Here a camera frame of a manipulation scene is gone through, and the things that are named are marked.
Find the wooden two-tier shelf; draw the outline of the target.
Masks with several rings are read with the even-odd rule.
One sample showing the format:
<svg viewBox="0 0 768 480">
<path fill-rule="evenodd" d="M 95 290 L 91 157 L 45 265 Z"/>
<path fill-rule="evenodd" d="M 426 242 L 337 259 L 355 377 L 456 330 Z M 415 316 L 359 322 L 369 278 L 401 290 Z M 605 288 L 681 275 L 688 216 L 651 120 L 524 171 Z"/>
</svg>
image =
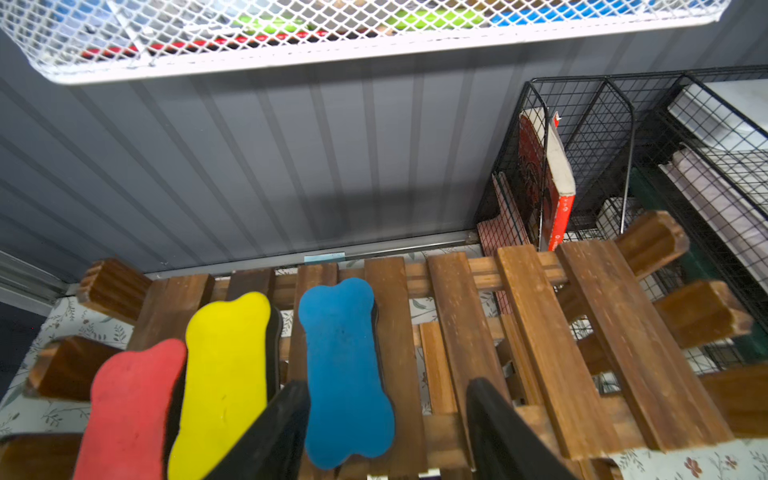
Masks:
<svg viewBox="0 0 768 480">
<path fill-rule="evenodd" d="M 370 284 L 377 305 L 375 337 L 394 409 L 394 442 L 380 457 L 353 455 L 333 470 L 317 468 L 304 445 L 296 479 L 414 479 L 432 469 L 446 479 L 477 479 L 466 390 L 479 377 L 572 479 L 611 478 L 615 454 L 680 453 L 767 435 L 765 362 L 698 375 L 685 355 L 706 341 L 751 331 L 753 319 L 730 288 L 699 280 L 658 300 L 642 289 L 689 244 L 669 213 L 651 211 L 614 240 L 567 242 L 554 251 L 504 246 L 475 259 L 462 252 L 412 264 L 384 257 L 359 269 L 324 263 L 293 275 L 236 271 L 224 280 L 208 274 L 153 280 L 105 259 L 86 272 L 77 299 L 132 325 L 126 348 L 58 338 L 41 350 L 24 391 L 82 402 L 91 414 L 92 383 L 111 357 L 170 339 L 186 346 L 198 310 L 259 292 L 273 309 L 269 403 L 286 384 L 307 383 L 303 295 L 359 278 Z M 85 429 L 3 436 L 2 477 L 75 479 Z"/>
</svg>

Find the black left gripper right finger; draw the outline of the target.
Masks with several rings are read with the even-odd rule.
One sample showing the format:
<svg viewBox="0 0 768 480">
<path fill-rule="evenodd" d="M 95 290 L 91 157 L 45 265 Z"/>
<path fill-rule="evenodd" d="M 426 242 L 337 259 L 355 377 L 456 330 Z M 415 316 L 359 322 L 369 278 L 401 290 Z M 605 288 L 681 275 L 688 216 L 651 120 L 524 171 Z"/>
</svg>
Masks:
<svg viewBox="0 0 768 480">
<path fill-rule="evenodd" d="M 574 477 L 488 379 L 469 382 L 466 413 L 477 479 Z"/>
</svg>

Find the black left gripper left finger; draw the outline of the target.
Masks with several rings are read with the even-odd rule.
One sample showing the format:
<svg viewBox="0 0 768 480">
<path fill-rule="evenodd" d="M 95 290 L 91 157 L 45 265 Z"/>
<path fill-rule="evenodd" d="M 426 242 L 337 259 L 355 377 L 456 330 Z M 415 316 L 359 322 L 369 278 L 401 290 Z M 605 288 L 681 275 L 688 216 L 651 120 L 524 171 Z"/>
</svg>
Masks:
<svg viewBox="0 0 768 480">
<path fill-rule="evenodd" d="M 292 381 L 268 403 L 209 479 L 296 479 L 311 400 L 305 381 Z"/>
</svg>

